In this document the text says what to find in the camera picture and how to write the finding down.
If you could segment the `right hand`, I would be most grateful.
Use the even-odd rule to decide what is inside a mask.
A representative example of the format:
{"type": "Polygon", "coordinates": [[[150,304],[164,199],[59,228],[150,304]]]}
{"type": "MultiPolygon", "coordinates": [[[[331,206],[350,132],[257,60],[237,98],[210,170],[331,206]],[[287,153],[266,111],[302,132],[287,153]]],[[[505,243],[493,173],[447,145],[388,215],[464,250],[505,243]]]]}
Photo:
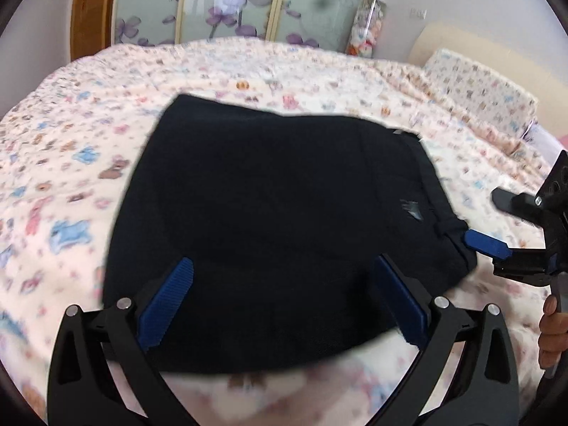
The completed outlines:
{"type": "Polygon", "coordinates": [[[538,362],[542,369],[556,365],[568,348],[568,316],[566,312],[559,312],[556,306],[556,298],[548,296],[539,323],[538,362]]]}

